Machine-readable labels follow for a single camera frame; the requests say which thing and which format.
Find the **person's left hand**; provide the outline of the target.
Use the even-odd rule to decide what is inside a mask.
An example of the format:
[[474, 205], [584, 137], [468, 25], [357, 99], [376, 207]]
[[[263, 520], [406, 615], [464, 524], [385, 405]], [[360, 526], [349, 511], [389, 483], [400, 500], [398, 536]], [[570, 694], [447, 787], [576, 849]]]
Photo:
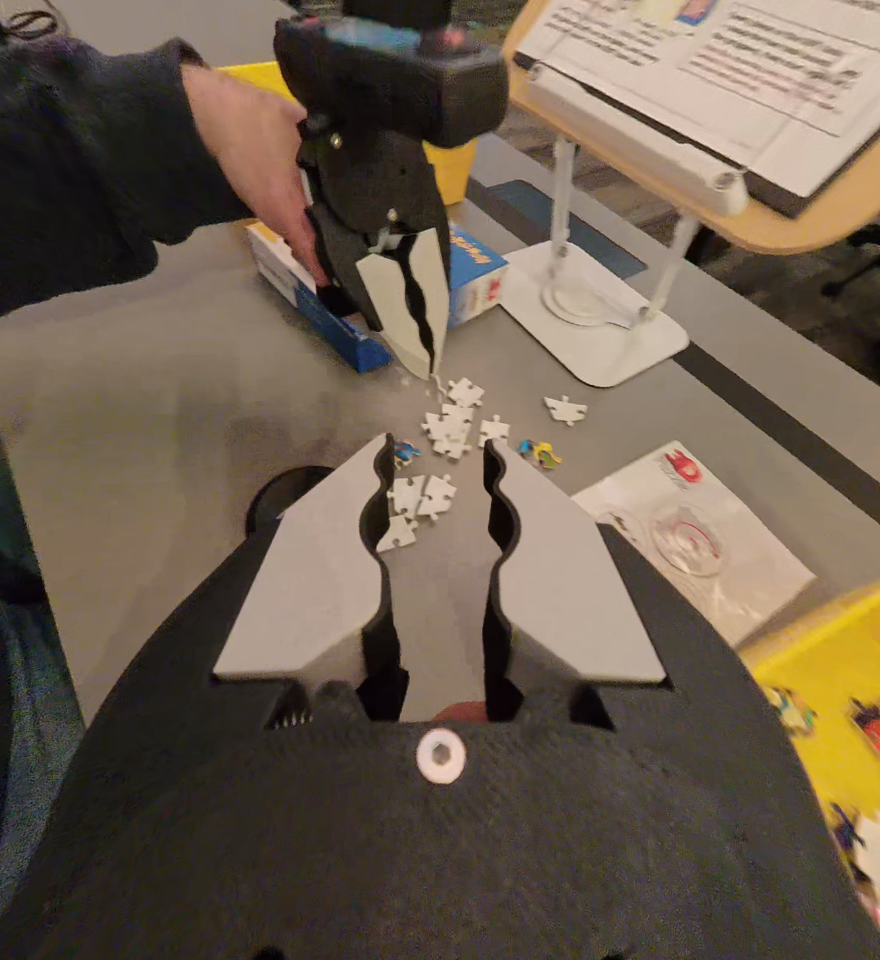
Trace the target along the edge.
[[302, 109], [206, 66], [182, 66], [182, 84], [199, 136], [233, 192], [287, 243], [316, 285], [327, 286], [298, 165]]

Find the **blue puzzle box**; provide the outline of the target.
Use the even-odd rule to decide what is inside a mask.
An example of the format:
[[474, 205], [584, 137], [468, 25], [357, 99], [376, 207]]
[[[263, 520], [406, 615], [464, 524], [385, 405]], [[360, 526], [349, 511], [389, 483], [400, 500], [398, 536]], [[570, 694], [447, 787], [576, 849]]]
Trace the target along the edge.
[[[452, 331], [499, 305], [509, 263], [456, 224], [449, 232], [447, 329]], [[282, 238], [259, 221], [247, 223], [245, 233], [259, 273], [350, 367], [366, 374], [392, 362], [393, 355], [384, 343], [374, 339], [358, 315], [336, 317], [321, 305], [312, 276]]]

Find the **light wooden board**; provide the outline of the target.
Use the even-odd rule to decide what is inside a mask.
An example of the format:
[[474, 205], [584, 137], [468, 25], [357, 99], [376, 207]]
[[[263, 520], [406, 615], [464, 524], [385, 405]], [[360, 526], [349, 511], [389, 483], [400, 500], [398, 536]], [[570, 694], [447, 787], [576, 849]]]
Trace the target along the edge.
[[527, 2], [503, 43], [511, 102], [552, 133], [581, 145], [588, 156], [677, 210], [691, 214], [734, 246], [757, 254], [786, 256], [821, 249], [853, 234], [880, 214], [880, 133], [795, 218], [783, 216], [753, 196], [747, 198], [745, 210], [736, 215], [711, 210], [684, 186], [636, 159], [630, 148], [595, 132], [587, 121], [564, 115], [559, 106], [547, 103], [535, 90], [531, 71], [517, 64], [515, 56], [547, 5], [545, 1]]

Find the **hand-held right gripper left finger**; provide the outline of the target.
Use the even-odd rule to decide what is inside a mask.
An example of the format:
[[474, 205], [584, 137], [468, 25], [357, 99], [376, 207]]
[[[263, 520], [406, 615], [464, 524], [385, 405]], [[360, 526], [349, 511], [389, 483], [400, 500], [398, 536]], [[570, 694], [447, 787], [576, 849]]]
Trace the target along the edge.
[[218, 681], [290, 681], [309, 695], [342, 683], [371, 720], [398, 721], [409, 674], [376, 550], [394, 453], [391, 434], [375, 436], [281, 513], [213, 668]]

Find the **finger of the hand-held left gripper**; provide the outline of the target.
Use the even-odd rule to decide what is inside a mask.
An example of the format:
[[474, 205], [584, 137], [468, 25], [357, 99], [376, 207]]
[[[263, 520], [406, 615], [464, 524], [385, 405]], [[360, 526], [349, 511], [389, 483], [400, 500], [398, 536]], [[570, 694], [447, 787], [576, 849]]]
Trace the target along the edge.
[[446, 265], [435, 228], [400, 241], [403, 303], [410, 318], [402, 362], [441, 362], [449, 319]]
[[426, 380], [434, 373], [436, 362], [402, 362], [409, 316], [404, 305], [404, 281], [400, 262], [383, 254], [370, 253], [357, 263], [361, 280], [370, 296], [381, 333], [396, 359], [411, 375]]

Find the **white instruction leaflet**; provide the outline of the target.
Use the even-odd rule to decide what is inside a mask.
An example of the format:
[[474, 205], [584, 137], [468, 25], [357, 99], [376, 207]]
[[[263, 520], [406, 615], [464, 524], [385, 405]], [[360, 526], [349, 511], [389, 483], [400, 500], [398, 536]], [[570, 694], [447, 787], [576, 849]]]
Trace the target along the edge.
[[610, 525], [737, 648], [815, 580], [679, 441], [572, 497]]

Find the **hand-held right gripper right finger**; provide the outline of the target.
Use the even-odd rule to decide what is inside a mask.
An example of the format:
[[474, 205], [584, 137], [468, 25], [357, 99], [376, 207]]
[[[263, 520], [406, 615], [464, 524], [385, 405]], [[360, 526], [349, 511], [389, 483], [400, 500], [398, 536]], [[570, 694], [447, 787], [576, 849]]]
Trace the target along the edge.
[[482, 627], [486, 714], [513, 719], [553, 684], [657, 687], [668, 679], [600, 524], [505, 440], [483, 448], [492, 568]]

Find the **black round ball stand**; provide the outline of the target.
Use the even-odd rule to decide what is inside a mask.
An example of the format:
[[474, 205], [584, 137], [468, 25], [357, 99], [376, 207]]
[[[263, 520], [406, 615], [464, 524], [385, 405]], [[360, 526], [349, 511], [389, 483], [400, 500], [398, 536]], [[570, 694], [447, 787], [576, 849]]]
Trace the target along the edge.
[[269, 480], [256, 493], [245, 515], [245, 533], [252, 536], [283, 514], [315, 486], [322, 483], [334, 468], [308, 464], [292, 467]]

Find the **printed instruction sheet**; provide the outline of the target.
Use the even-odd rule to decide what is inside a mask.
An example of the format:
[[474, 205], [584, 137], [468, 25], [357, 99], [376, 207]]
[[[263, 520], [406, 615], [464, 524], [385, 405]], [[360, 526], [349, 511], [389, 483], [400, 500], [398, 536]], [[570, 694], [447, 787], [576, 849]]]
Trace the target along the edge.
[[803, 207], [880, 136], [880, 1], [546, 2], [515, 58]]

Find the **yellow plastic bin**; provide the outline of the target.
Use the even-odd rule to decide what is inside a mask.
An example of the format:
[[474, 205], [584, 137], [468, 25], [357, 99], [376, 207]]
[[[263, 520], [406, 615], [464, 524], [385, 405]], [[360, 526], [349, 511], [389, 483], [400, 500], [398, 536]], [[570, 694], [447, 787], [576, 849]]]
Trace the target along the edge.
[[[219, 70], [259, 89], [278, 94], [289, 102], [296, 102], [274, 61], [222, 66]], [[477, 145], [478, 138], [473, 138], [469, 143], [452, 149], [442, 149], [427, 142], [423, 143], [426, 158], [433, 166], [442, 200], [448, 208], [466, 198]]]
[[819, 692], [880, 698], [880, 582], [771, 636], [743, 656], [760, 686], [782, 685], [813, 704]]

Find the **person's left forearm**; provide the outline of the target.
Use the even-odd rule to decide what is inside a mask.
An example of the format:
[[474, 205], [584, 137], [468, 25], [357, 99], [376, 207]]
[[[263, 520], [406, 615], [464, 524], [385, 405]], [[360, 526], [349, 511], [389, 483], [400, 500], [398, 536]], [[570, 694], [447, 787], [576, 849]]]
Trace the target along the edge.
[[200, 138], [184, 65], [206, 67], [180, 38], [0, 48], [0, 317], [140, 280], [158, 244], [252, 216]]

